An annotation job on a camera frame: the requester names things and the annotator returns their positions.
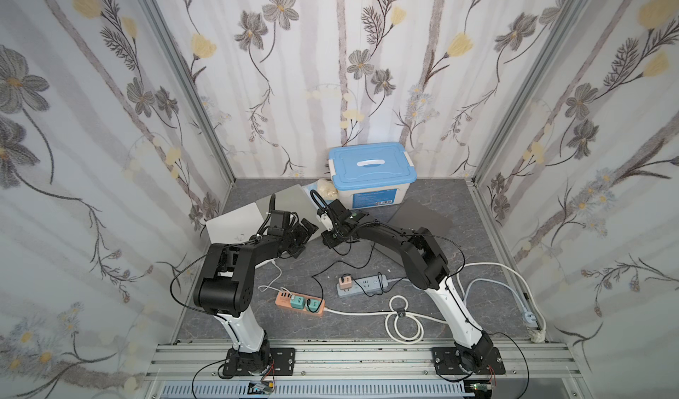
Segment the teal charger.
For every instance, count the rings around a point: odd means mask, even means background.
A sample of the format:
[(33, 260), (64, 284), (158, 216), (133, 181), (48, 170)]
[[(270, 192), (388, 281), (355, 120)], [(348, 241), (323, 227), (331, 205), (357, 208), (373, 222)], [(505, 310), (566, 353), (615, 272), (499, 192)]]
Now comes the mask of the teal charger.
[(323, 305), (321, 300), (309, 298), (306, 302), (306, 309), (312, 313), (318, 313)]
[(306, 298), (302, 296), (291, 296), (289, 300), (290, 306), (296, 310), (304, 310), (306, 306)]

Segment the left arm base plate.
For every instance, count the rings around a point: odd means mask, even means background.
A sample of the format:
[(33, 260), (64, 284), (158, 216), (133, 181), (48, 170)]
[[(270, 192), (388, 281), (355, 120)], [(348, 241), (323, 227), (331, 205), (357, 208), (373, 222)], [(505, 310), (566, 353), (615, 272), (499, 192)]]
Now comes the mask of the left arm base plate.
[(217, 374), (225, 380), (244, 376), (292, 376), (295, 369), (295, 353), (295, 348), (263, 348), (261, 351), (251, 353), (231, 349)]

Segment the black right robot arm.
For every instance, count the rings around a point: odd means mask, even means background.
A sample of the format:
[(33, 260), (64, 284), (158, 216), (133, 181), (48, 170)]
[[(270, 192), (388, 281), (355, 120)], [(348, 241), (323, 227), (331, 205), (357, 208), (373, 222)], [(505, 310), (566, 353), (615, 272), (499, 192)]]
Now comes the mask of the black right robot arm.
[(398, 229), (363, 211), (348, 210), (337, 199), (318, 205), (318, 220), (326, 227), (322, 239), (329, 248), (366, 240), (398, 253), (408, 280), (431, 298), (449, 326), (462, 368), (477, 374), (499, 369), (499, 352), (463, 304), (447, 257), (429, 229)]

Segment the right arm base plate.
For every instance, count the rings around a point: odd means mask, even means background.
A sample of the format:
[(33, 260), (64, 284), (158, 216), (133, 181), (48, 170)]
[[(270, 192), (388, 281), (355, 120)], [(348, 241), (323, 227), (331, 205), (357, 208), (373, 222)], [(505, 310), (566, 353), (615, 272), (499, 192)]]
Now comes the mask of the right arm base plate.
[(500, 351), (495, 347), (484, 354), (484, 359), (480, 364), (473, 364), (470, 359), (463, 357), (461, 351), (452, 347), (431, 348), (431, 357), (436, 373), (442, 376), (504, 375), (507, 373)]

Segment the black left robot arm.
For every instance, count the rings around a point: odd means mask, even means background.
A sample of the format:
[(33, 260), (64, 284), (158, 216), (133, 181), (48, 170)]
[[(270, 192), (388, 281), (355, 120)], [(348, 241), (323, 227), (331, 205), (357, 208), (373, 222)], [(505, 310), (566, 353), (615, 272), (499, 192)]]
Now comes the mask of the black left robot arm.
[(232, 340), (225, 363), (217, 371), (220, 378), (228, 380), (272, 371), (268, 335), (250, 308), (256, 266), (283, 256), (298, 258), (317, 231), (316, 224), (296, 213), (274, 210), (248, 240), (231, 245), (214, 243), (209, 247), (193, 300), (197, 308), (222, 323)]

